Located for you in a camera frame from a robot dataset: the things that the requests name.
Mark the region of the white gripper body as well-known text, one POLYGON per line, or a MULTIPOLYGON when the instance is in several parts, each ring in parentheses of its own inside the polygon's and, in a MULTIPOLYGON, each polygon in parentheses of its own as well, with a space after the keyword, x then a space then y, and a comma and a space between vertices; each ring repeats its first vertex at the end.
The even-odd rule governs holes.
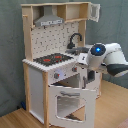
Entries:
POLYGON ((77 60, 77 63, 80 67, 88 67, 87 61, 86 61, 87 56, 85 54, 80 54, 77 60))

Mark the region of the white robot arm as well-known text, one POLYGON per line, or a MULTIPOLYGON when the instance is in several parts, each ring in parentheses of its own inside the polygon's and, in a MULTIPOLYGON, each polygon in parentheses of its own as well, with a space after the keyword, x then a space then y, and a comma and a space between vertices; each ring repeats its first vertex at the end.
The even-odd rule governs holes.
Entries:
POLYGON ((87 53, 79 54, 77 65, 114 77, 128 73, 128 62, 118 43, 92 45, 87 53))

